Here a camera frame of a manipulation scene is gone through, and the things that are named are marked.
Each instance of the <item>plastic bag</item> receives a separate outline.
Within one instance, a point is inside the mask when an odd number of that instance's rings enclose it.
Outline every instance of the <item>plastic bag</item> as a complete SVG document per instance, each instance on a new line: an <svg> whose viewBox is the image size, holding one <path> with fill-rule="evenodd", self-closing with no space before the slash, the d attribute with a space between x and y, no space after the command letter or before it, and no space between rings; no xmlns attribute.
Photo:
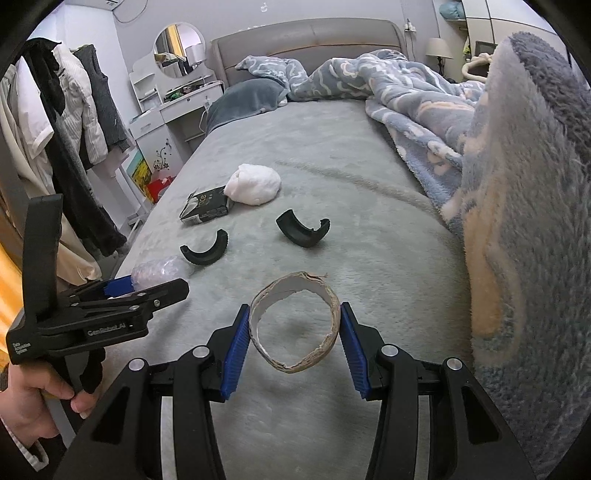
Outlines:
<svg viewBox="0 0 591 480"><path fill-rule="evenodd" d="M277 196L281 177L272 168L243 163L234 172L224 189L224 195L234 202L262 205Z"/></svg>
<svg viewBox="0 0 591 480"><path fill-rule="evenodd" d="M447 2L439 7L439 13L446 20L465 20L464 5L462 2Z"/></svg>
<svg viewBox="0 0 591 480"><path fill-rule="evenodd" d="M137 265L131 272L131 282L134 290L140 291L176 278L188 281L194 270L195 267L183 257L175 255Z"/></svg>

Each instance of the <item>drawer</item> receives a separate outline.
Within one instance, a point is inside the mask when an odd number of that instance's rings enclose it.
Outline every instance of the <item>drawer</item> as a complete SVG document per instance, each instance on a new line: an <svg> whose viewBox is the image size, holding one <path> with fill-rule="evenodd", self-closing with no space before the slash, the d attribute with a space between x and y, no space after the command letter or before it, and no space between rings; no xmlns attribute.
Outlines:
<svg viewBox="0 0 591 480"><path fill-rule="evenodd" d="M175 120L187 113L202 108L206 103L210 105L222 96L222 87L214 85L204 87L196 92L188 93L170 103L160 107L160 113L166 123Z"/></svg>
<svg viewBox="0 0 591 480"><path fill-rule="evenodd" d="M135 121L129 125L129 131L131 131L132 137L137 140L162 125L164 125L164 119L162 118L160 111L154 109L142 113L142 115L136 118Z"/></svg>

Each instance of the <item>gray pillow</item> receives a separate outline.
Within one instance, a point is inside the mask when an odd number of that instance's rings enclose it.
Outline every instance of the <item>gray pillow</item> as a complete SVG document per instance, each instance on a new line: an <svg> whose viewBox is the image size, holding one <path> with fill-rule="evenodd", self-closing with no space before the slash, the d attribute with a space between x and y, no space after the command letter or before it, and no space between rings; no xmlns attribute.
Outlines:
<svg viewBox="0 0 591 480"><path fill-rule="evenodd" d="M497 47L462 173L476 376L537 478L591 413L591 96L518 33Z"/></svg>
<svg viewBox="0 0 591 480"><path fill-rule="evenodd" d="M207 114L207 134L217 127L276 110L288 90L271 79L252 79L232 85L210 107Z"/></svg>

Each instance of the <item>bed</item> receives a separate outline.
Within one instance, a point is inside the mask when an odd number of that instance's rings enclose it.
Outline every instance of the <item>bed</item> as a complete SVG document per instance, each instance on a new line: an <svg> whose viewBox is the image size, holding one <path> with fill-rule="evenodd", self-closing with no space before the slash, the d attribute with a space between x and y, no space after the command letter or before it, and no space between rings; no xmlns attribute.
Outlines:
<svg viewBox="0 0 591 480"><path fill-rule="evenodd" d="M377 48L405 53L400 29L385 20L329 18L269 25L212 42L210 65L227 85L249 75L233 67L247 55L299 59L311 71L333 57ZM242 163L274 168L282 188L272 202L236 205L229 215L185 226L178 214L195 190L224 185ZM319 246L302 249L275 219L293 209L305 225L331 228ZM470 294L461 240L453 235L364 102L289 103L213 131L150 214L119 270L179 254L180 245L209 248L229 234L218 262L189 279L189 298L158 312L150 334L108 349L106 383L126 363L177 359L232 323L270 282L295 271L327 275L359 321L379 329L415 358L470 362ZM315 348L329 330L326 305L298 293L265 314L259 333L270 354L288 364ZM416 478L426 478L428 425L421 403ZM340 341L318 365L286 375L249 348L238 390L212 404L226 476L232 479L365 477L379 404L354 390ZM170 405L163 407L163 470L175 478Z"/></svg>

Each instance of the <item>fuzzy gray blanket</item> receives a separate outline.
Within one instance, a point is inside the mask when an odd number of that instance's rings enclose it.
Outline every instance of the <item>fuzzy gray blanket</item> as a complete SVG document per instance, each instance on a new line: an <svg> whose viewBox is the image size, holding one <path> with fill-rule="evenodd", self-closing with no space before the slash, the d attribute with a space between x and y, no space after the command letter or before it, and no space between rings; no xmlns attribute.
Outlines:
<svg viewBox="0 0 591 480"><path fill-rule="evenodd" d="M462 154L480 82L449 83L395 50L331 59L310 76L297 60L249 56L236 65L282 82L293 101L367 99L366 113L388 128L396 149L448 228L462 235L458 189Z"/></svg>
<svg viewBox="0 0 591 480"><path fill-rule="evenodd" d="M464 147L476 376L538 478L591 413L591 95L542 39L496 49Z"/></svg>

